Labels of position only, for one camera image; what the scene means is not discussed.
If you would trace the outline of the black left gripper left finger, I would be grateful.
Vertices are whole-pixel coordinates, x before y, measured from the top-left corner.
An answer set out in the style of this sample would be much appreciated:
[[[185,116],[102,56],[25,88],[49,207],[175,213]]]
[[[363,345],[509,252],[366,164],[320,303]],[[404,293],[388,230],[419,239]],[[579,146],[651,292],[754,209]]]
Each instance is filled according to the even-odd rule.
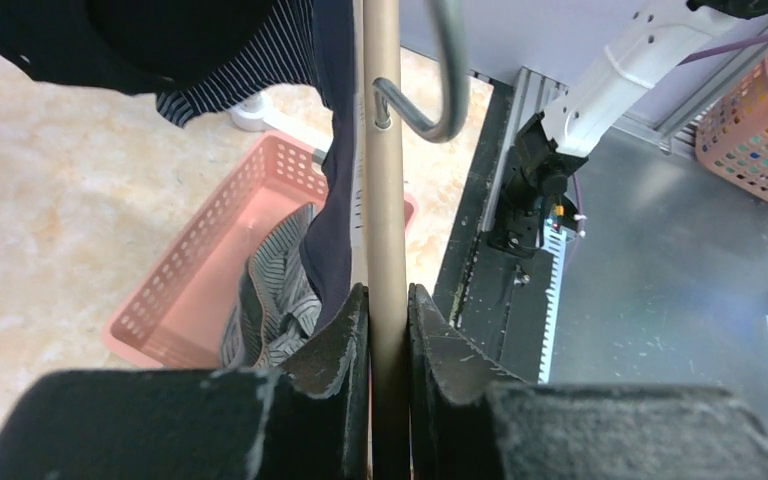
[[[277,367],[71,370],[0,431],[0,479],[363,479],[368,297]]]

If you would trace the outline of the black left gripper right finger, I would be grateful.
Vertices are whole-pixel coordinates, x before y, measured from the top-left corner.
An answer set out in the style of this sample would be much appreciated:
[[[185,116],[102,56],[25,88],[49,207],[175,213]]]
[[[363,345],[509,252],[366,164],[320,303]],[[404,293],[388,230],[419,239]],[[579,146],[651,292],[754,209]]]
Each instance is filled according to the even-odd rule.
[[[410,289],[418,479],[768,479],[768,433],[726,390],[532,385]]]

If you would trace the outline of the navy blue underwear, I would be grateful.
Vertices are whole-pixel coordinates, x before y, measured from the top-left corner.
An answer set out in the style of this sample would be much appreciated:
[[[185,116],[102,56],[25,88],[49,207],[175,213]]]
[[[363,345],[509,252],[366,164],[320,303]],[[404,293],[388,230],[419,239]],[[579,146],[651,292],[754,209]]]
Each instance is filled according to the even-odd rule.
[[[353,3],[327,0],[312,5],[318,88],[332,111],[333,130],[322,165],[328,195],[300,246],[309,283],[321,302],[314,329],[319,332],[334,319],[350,291],[357,81]]]

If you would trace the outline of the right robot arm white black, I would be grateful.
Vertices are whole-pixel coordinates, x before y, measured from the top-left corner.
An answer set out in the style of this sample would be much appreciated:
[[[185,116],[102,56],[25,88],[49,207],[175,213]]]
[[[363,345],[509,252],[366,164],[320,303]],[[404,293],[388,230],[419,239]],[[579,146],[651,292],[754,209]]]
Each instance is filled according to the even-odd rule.
[[[530,259],[550,232],[580,232],[585,215],[567,197],[570,178],[609,128],[679,65],[768,42],[768,33],[708,49],[768,1],[651,1],[587,69],[583,81],[535,113],[513,142],[517,166],[501,187],[488,243]]]

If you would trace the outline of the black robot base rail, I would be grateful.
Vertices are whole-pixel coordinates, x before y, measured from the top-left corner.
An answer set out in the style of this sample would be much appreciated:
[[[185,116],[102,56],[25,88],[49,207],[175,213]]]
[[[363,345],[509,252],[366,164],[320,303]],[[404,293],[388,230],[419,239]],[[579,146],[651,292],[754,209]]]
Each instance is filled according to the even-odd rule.
[[[433,298],[443,317],[488,357],[516,376],[549,380],[567,234],[545,230],[533,258],[491,248],[482,222],[500,179],[515,166],[512,138],[522,124],[563,92],[562,84],[522,69],[494,90],[469,168]]]

